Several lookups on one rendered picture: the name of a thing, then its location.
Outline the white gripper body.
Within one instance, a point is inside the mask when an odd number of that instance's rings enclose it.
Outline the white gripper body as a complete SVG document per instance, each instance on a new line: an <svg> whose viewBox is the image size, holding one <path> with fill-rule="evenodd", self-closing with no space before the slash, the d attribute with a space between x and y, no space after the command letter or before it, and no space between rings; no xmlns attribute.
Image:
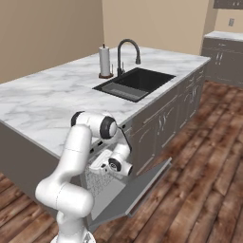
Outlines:
<svg viewBox="0 0 243 243"><path fill-rule="evenodd" d="M110 171L108 160L112 152L109 149L103 150L89 166L89 170L94 174L106 174Z"/></svg>

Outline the grey dishwasher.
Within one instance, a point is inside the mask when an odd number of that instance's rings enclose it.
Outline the grey dishwasher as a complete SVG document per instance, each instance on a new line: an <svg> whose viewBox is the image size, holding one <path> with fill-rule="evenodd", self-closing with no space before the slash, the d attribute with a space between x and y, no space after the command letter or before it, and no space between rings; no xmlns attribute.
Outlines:
<svg viewBox="0 0 243 243"><path fill-rule="evenodd" d="M102 147L88 159L82 177L85 189L94 196L94 207L87 217L93 223L109 204L122 192L133 165L128 162L131 145L123 130L118 127L110 140L100 140Z"/></svg>

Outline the grey dishwasher door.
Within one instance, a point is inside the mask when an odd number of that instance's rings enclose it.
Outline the grey dishwasher door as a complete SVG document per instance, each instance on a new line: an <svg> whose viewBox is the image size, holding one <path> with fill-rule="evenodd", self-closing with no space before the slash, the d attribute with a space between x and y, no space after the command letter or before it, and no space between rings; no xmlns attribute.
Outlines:
<svg viewBox="0 0 243 243"><path fill-rule="evenodd" d="M132 217L150 191L171 167L171 158L157 164L138 177L127 180L113 178L104 190L95 197L95 204L87 217L90 232L109 221L128 215Z"/></svg>

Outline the grey cupboard door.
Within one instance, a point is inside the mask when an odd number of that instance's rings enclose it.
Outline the grey cupboard door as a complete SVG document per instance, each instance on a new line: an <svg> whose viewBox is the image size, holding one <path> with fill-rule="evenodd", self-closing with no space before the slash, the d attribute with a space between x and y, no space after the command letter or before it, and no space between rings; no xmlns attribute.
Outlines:
<svg viewBox="0 0 243 243"><path fill-rule="evenodd" d="M163 113L166 113L166 123L163 126ZM177 123L178 105L176 102L171 102L168 106L162 110L161 115L161 129L158 129L157 147L162 149L167 142L175 135L176 123Z"/></svg>
<svg viewBox="0 0 243 243"><path fill-rule="evenodd" d="M151 120L132 138L133 174L136 176L155 156L158 123L158 119Z"/></svg>

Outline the grey cupboard run marble top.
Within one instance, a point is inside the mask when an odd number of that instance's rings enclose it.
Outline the grey cupboard run marble top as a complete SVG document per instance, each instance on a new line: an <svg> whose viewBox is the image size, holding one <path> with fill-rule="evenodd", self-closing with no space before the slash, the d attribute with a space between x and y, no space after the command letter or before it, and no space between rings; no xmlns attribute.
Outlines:
<svg viewBox="0 0 243 243"><path fill-rule="evenodd" d="M201 55L211 58L205 74L207 80L243 88L243 33L206 34Z"/></svg>

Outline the grey false drawer front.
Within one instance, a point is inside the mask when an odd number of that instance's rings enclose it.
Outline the grey false drawer front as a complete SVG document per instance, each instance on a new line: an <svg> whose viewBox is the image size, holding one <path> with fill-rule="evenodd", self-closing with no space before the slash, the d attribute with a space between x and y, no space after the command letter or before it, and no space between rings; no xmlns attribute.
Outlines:
<svg viewBox="0 0 243 243"><path fill-rule="evenodd" d="M137 131L139 131L147 122L154 118L163 107L171 103L177 97L178 95L175 93L167 93L145 107L138 115L133 118L132 133L135 134Z"/></svg>

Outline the black sink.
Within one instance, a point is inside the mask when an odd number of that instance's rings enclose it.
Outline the black sink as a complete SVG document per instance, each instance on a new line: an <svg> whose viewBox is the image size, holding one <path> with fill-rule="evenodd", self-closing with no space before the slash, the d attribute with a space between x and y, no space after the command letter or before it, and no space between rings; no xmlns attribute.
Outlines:
<svg viewBox="0 0 243 243"><path fill-rule="evenodd" d="M94 89L137 103L174 78L174 75L136 67Z"/></svg>

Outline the white paper towel roll holder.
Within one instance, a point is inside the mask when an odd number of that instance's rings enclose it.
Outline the white paper towel roll holder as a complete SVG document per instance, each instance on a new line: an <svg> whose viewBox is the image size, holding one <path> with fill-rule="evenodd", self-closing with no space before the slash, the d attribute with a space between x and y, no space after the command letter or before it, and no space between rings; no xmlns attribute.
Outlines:
<svg viewBox="0 0 243 243"><path fill-rule="evenodd" d="M106 45L102 45L99 48L99 58L100 58L99 77L101 79L111 78L113 76L113 73L111 72L109 47L107 47Z"/></svg>

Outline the grey cupboard run with drawers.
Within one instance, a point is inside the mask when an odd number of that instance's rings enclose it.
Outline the grey cupboard run with drawers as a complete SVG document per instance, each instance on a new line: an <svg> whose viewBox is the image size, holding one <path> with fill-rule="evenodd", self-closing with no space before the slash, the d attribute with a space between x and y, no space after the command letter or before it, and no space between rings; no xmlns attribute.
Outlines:
<svg viewBox="0 0 243 243"><path fill-rule="evenodd" d="M201 82L204 78L205 66L200 67L189 75L179 87L178 98L178 130L196 113L198 99L200 98Z"/></svg>

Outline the black curved tap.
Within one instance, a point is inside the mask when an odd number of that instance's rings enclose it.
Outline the black curved tap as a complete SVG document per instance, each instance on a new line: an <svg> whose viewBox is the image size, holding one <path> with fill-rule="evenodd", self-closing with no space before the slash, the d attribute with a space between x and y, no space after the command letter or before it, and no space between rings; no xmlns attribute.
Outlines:
<svg viewBox="0 0 243 243"><path fill-rule="evenodd" d="M118 45L118 67L117 67L117 75L118 77L120 77L123 74L123 69L122 69L122 45L124 43L130 43L134 46L136 52L137 52L137 56L136 56L136 61L135 64L136 65L140 65L141 61L140 61L140 48L137 45L137 43L134 40L131 39L123 39L120 41L119 45Z"/></svg>

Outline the grey wall cupboard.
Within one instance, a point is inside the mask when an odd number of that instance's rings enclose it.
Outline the grey wall cupboard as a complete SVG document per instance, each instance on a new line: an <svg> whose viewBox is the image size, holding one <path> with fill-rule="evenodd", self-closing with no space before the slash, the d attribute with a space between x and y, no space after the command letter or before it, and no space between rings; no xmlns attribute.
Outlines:
<svg viewBox="0 0 243 243"><path fill-rule="evenodd" d="M243 9L243 0L215 0L215 9Z"/></svg>

